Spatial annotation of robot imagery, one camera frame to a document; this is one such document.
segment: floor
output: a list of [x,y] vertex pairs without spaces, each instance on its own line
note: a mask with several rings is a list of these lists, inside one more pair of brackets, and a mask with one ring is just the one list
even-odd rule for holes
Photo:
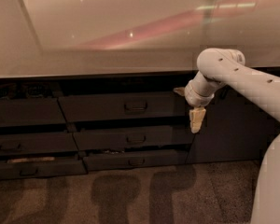
[[0,181],[0,224],[243,224],[258,173],[233,161]]

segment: drawer front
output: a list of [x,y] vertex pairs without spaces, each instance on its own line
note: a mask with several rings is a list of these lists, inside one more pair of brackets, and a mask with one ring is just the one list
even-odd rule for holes
[[36,133],[0,136],[0,156],[77,151],[70,133]]
[[73,158],[62,161],[0,163],[0,180],[86,173],[83,161]]
[[65,123],[57,99],[0,101],[0,127]]
[[185,115],[185,99],[173,92],[69,96],[59,102],[69,122]]
[[186,161],[187,151],[160,150],[122,154],[93,154],[83,160],[89,171],[178,165]]
[[184,127],[152,126],[74,133],[79,150],[190,144],[193,134]]

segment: dark drawer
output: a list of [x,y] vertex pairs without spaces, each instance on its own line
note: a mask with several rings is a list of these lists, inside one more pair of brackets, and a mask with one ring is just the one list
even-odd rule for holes
[[90,154],[83,160],[89,171],[178,165],[186,161],[187,151],[159,150],[119,154]]
[[173,92],[77,95],[59,102],[69,122],[185,115],[185,99]]
[[57,99],[0,100],[0,127],[65,123]]
[[64,157],[54,161],[0,163],[0,179],[84,175],[86,173],[83,162],[75,157]]
[[74,137],[78,149],[87,150],[190,144],[193,134],[185,127],[151,126],[83,131],[74,133]]
[[0,156],[77,151],[70,133],[0,135]]

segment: gray speckled floor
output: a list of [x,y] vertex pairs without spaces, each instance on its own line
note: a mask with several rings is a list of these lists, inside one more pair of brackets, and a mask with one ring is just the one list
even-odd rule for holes
[[0,223],[248,223],[258,171],[235,161],[0,181]]

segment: drawer handle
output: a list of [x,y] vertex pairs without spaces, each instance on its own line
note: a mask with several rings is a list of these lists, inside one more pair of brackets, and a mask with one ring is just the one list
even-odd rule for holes
[[142,160],[129,160],[129,165],[132,167],[139,167],[142,166],[146,162],[145,159]]
[[128,107],[127,104],[124,104],[124,110],[128,113],[133,113],[133,112],[145,112],[148,108],[147,102],[144,103],[143,107]]
[[20,176],[31,176],[31,175],[36,175],[38,173],[38,168],[34,169],[26,169],[26,170],[20,170],[19,175]]
[[136,139],[136,140],[132,140],[129,137],[127,137],[127,143],[129,145],[136,145],[136,144],[143,144],[144,142],[146,142],[147,137],[145,135],[143,135],[142,139]]
[[14,147],[5,147],[4,145],[0,145],[0,151],[4,152],[21,152],[21,144],[16,144]]

